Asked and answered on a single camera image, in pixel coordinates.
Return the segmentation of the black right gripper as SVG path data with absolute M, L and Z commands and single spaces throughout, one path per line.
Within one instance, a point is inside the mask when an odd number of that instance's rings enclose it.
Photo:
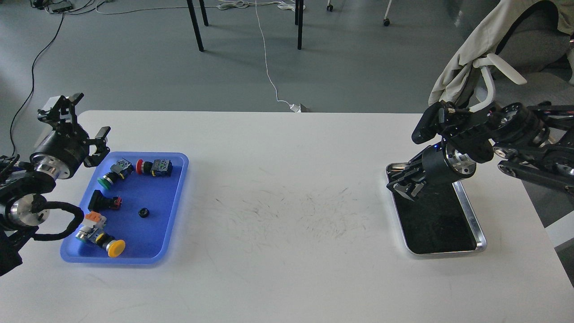
M 386 187 L 405 199 L 416 200 L 426 185 L 473 176 L 477 164 L 494 157 L 495 130 L 495 104 L 472 112 L 452 102 L 435 102 L 423 113 L 412 141 L 422 144 L 438 135 L 439 142 L 416 154 L 402 170 L 392 172 Z

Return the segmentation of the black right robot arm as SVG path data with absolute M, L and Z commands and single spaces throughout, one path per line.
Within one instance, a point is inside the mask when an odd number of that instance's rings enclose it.
M 499 156 L 502 173 L 573 194 L 571 105 L 492 103 L 472 112 L 451 102 L 436 102 L 425 110 L 411 139 L 422 144 L 437 135 L 438 143 L 389 176 L 389 190 L 414 201 L 425 186 L 470 178 L 478 164 Z

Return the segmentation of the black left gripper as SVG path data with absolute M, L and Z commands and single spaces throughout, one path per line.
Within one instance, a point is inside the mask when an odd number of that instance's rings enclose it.
M 75 106 L 84 98 L 83 93 L 71 96 L 49 98 L 42 109 L 37 110 L 37 119 L 51 126 L 45 139 L 30 155 L 35 171 L 51 176 L 54 180 L 71 178 L 84 162 L 85 167 L 97 167 L 109 154 L 107 135 L 111 127 L 101 127 L 94 139 L 80 124 Z M 89 147 L 95 152 L 89 154 Z

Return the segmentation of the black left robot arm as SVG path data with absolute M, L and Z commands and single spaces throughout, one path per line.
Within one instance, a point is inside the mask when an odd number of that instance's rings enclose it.
M 102 127 L 91 139 L 78 123 L 76 105 L 84 94 L 51 97 L 38 120 L 52 130 L 30 155 L 1 157 L 1 252 L 0 273 L 10 272 L 22 264 L 20 249 L 30 240 L 56 241 L 74 233 L 83 220 L 80 207 L 62 201 L 47 201 L 58 179 L 69 179 L 81 165 L 96 167 L 109 154 L 107 135 L 110 127 Z M 39 234 L 39 225 L 47 220 L 50 210 L 63 210 L 73 215 L 60 233 Z

